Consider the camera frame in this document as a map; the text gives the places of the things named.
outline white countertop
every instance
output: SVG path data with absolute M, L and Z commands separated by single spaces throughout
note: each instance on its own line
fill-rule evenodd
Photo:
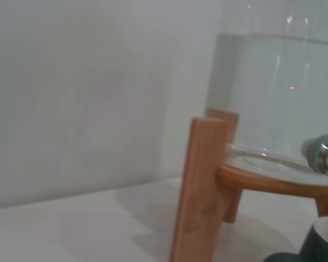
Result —
M 179 187 L 171 179 L 2 209 L 0 262 L 167 262 Z M 245 191 L 216 261 L 296 252 L 315 218 L 314 200 Z

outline tap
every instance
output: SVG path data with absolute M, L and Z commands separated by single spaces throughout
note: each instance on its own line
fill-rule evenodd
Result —
M 303 143 L 302 154 L 312 170 L 325 174 L 328 172 L 328 134 Z

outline dark green mug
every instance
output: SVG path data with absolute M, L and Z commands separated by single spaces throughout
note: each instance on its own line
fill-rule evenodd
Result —
M 313 223 L 299 254 L 277 253 L 264 262 L 328 262 L 328 217 Z

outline wooden stand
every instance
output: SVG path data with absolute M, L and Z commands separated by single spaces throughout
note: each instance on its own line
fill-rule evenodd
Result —
M 238 114 L 208 109 L 191 124 L 171 262 L 211 262 L 221 218 L 234 222 L 243 189 L 314 198 L 328 215 L 328 187 L 307 186 L 223 165 Z

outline mug rim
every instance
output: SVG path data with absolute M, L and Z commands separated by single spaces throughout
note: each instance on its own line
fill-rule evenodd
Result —
M 316 233 L 328 243 L 327 237 L 325 237 L 317 227 L 319 227 L 319 223 L 323 223 L 324 221 L 328 221 L 328 216 L 326 217 L 319 217 L 313 222 L 313 228 L 316 231 Z

